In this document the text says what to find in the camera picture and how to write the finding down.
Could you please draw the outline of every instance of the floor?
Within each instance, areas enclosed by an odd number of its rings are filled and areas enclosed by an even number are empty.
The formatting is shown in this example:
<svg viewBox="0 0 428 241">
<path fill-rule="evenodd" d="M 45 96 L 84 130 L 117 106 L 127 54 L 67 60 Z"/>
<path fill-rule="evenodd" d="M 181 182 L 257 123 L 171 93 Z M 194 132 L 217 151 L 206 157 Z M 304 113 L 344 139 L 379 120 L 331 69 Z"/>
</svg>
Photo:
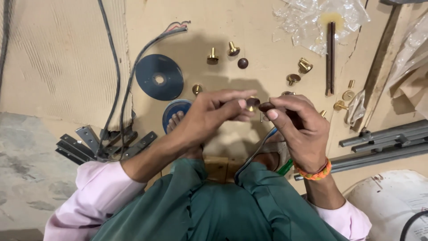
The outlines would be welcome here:
<svg viewBox="0 0 428 241">
<path fill-rule="evenodd" d="M 38 228 L 76 190 L 77 165 L 57 154 L 37 117 L 0 113 L 0 231 Z"/>
</svg>

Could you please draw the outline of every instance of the green pants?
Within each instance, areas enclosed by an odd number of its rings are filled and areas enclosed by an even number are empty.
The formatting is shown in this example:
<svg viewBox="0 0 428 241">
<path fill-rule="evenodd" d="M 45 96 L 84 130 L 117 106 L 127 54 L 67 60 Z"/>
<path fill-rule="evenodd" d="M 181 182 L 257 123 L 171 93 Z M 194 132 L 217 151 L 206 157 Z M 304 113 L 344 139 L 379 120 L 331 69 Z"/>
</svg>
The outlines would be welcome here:
<svg viewBox="0 0 428 241">
<path fill-rule="evenodd" d="M 207 176 L 202 160 L 174 161 L 171 174 L 114 214 L 92 240 L 347 240 L 260 163 L 240 174 L 239 185 Z"/>
</svg>

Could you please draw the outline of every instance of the orange wrist thread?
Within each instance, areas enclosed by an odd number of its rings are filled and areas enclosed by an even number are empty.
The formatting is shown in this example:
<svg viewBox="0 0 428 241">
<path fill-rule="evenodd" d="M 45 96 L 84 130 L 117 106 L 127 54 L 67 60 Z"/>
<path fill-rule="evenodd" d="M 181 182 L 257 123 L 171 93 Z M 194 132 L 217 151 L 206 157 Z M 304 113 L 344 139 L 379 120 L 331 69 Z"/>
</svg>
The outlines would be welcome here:
<svg viewBox="0 0 428 241">
<path fill-rule="evenodd" d="M 297 166 L 297 164 L 294 161 L 293 161 L 293 165 L 299 171 L 300 176 L 302 176 L 308 180 L 317 181 L 317 180 L 323 179 L 324 177 L 326 177 L 327 175 L 330 174 L 331 161 L 327 157 L 325 159 L 327 160 L 327 165 L 319 173 L 315 173 L 315 174 L 310 174 L 310 173 L 305 172 L 299 166 Z"/>
</svg>

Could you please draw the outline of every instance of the pink shirt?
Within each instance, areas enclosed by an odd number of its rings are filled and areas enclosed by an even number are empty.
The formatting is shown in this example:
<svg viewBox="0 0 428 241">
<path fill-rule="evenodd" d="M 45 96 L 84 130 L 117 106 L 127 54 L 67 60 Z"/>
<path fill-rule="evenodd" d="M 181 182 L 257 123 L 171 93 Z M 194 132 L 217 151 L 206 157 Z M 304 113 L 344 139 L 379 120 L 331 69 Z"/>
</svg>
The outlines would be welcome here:
<svg viewBox="0 0 428 241">
<path fill-rule="evenodd" d="M 45 241 L 90 240 L 113 213 L 144 192 L 146 183 L 131 180 L 119 162 L 87 162 L 77 169 L 77 191 L 49 218 Z M 364 240 L 372 226 L 350 202 L 339 209 L 312 207 L 335 230 L 351 241 Z"/>
</svg>

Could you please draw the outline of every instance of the blue disc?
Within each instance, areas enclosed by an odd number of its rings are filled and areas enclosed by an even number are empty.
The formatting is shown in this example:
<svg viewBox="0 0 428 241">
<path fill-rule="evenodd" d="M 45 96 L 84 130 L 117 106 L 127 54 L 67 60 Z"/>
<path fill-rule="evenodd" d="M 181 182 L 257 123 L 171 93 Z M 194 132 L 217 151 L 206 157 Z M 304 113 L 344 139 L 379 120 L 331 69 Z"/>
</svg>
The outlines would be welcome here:
<svg viewBox="0 0 428 241">
<path fill-rule="evenodd" d="M 192 102 L 188 99 L 176 99 L 171 101 L 169 103 L 162 116 L 162 127 L 166 134 L 166 127 L 168 126 L 169 120 L 172 118 L 173 114 L 176 114 L 179 111 L 184 112 L 184 115 L 186 115 L 187 111 L 192 106 Z"/>
<path fill-rule="evenodd" d="M 165 55 L 151 54 L 138 61 L 135 78 L 140 88 L 154 99 L 173 100 L 183 91 L 181 69 Z"/>
</svg>

